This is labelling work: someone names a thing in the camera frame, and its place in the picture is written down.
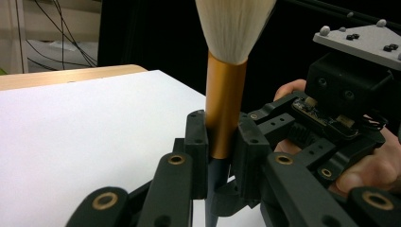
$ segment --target brush handle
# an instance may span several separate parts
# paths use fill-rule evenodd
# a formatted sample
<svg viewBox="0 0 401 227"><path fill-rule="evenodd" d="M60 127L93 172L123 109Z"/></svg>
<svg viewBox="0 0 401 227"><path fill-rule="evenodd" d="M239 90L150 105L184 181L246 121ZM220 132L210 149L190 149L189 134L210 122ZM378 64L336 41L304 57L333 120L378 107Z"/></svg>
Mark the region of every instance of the brush handle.
<svg viewBox="0 0 401 227"><path fill-rule="evenodd" d="M209 134L210 156L230 156L232 136L238 125L244 90L247 60L230 64L210 52L207 66L205 121Z"/></svg>

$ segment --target paintbrush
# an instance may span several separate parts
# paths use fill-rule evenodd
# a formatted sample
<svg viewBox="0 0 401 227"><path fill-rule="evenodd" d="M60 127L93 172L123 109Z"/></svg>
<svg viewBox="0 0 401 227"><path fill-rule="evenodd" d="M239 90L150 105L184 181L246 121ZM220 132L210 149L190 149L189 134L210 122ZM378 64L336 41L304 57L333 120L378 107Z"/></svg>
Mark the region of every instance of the paintbrush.
<svg viewBox="0 0 401 227"><path fill-rule="evenodd" d="M227 183L232 136L238 124L248 56L276 0L196 0L209 49L205 121L209 137L206 226L214 190Z"/></svg>

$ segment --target brush bristles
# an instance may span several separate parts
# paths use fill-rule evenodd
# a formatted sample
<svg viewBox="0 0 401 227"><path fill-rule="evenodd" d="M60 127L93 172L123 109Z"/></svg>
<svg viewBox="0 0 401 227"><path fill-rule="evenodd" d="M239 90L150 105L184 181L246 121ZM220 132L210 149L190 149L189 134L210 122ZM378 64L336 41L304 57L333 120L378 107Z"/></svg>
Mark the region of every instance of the brush bristles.
<svg viewBox="0 0 401 227"><path fill-rule="evenodd" d="M240 64L256 43L276 0L196 0L209 51L217 59Z"/></svg>

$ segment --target gray mounting plate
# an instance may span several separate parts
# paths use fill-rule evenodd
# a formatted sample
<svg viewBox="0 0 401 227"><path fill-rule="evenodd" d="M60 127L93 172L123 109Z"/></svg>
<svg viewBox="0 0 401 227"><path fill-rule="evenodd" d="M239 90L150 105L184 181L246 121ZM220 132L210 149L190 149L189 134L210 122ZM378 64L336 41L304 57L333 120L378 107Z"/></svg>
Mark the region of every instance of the gray mounting plate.
<svg viewBox="0 0 401 227"><path fill-rule="evenodd" d="M358 34L354 40L347 35ZM330 31L327 35L315 33L313 41L339 51L401 71L401 36L385 26L359 26ZM383 50L385 45L397 44L391 52Z"/></svg>

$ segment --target hand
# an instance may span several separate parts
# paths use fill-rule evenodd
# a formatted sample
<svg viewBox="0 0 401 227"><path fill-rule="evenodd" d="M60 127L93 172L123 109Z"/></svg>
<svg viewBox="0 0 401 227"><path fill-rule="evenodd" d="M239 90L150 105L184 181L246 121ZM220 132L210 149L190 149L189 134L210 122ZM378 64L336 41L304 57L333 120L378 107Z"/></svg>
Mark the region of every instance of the hand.
<svg viewBox="0 0 401 227"><path fill-rule="evenodd" d="M281 86L274 100L281 98L293 91L303 91L306 81L297 79ZM355 165L345 170L340 177L330 186L330 190L343 196L350 190L359 186L375 186L394 193L401 192L401 145L398 138L388 129L381 130L386 143L374 150L373 154L363 157ZM301 149L288 140L280 142L275 151L283 151L295 154Z"/></svg>

